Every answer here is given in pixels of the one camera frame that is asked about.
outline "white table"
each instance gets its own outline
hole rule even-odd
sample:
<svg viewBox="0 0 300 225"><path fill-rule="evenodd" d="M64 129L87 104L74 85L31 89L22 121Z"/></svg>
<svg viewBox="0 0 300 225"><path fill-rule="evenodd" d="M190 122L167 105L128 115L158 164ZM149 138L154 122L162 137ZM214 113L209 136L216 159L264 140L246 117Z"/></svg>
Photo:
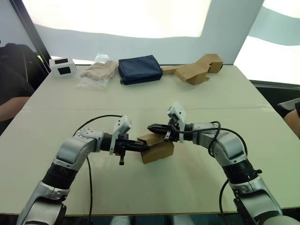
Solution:
<svg viewBox="0 0 300 225"><path fill-rule="evenodd" d="M78 88L72 77L51 74L33 94L25 109L166 109L174 101L186 109L270 107L252 83L235 67L223 66L210 79L193 86L174 75L135 85L121 85L115 76L106 90Z"/></svg>

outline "white device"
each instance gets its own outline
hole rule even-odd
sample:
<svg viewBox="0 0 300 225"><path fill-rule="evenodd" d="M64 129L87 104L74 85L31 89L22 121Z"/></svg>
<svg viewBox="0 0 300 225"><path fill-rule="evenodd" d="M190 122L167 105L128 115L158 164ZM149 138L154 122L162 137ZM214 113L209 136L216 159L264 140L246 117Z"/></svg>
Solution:
<svg viewBox="0 0 300 225"><path fill-rule="evenodd" d="M76 66L71 58L60 58L49 60L51 72L56 77L69 76L77 72Z"/></svg>

